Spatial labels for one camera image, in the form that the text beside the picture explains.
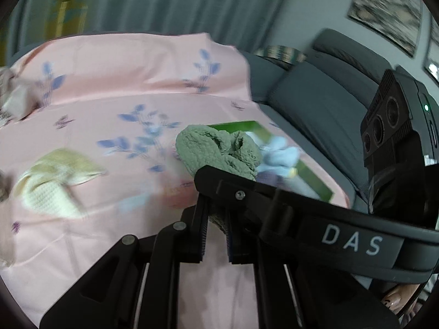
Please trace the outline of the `person's right hand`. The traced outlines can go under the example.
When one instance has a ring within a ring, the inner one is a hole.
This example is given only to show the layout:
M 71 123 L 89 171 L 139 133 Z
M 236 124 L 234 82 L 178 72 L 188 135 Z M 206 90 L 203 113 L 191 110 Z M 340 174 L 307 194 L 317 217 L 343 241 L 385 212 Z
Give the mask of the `person's right hand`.
M 398 314 L 416 293 L 419 284 L 399 284 L 381 302 L 394 314 Z

